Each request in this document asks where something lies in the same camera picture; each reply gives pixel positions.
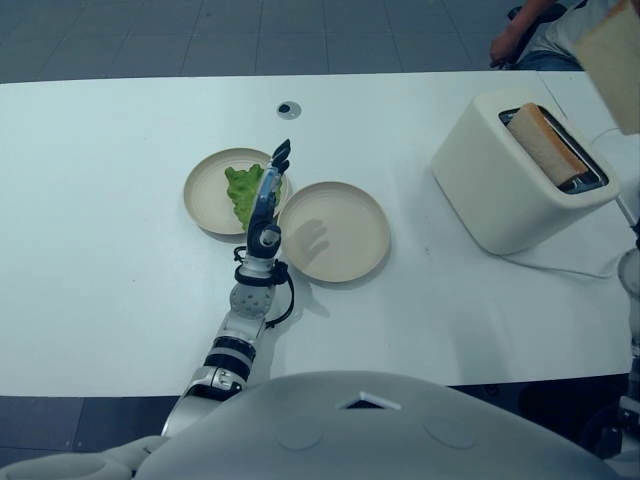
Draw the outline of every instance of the white shirt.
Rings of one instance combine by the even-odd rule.
[[[575,58],[575,43],[593,30],[618,0],[577,0],[547,29],[535,35],[528,51],[546,50]]]

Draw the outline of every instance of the bread slice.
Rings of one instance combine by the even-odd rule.
[[[588,171],[551,128],[537,105],[523,105],[507,128],[554,185],[562,185]]]
[[[576,56],[620,131],[640,133],[640,11],[621,1],[576,43]]]

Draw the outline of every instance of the beige plate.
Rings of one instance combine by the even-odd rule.
[[[346,183],[303,188],[287,201],[278,223],[287,260],[324,282],[366,275],[389,248],[389,223],[380,205]]]
[[[201,161],[191,171],[184,185],[184,204],[191,218],[205,230],[224,235],[244,233],[242,224],[233,213],[233,202],[227,196],[227,167],[248,170],[258,163],[263,168],[271,157],[264,152],[250,148],[232,148],[214,153]],[[291,194],[291,185],[286,176],[282,177],[282,198],[286,201]]]

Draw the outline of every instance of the person's arm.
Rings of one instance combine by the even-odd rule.
[[[506,63],[518,47],[522,35],[556,0],[527,0],[504,32],[491,42],[491,66]]]

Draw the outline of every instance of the white toaster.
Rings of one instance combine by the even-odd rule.
[[[557,187],[505,126],[537,104],[588,172]],[[498,255],[537,245],[619,194],[612,168],[552,105],[527,90],[482,94],[431,161],[440,188],[473,238]]]

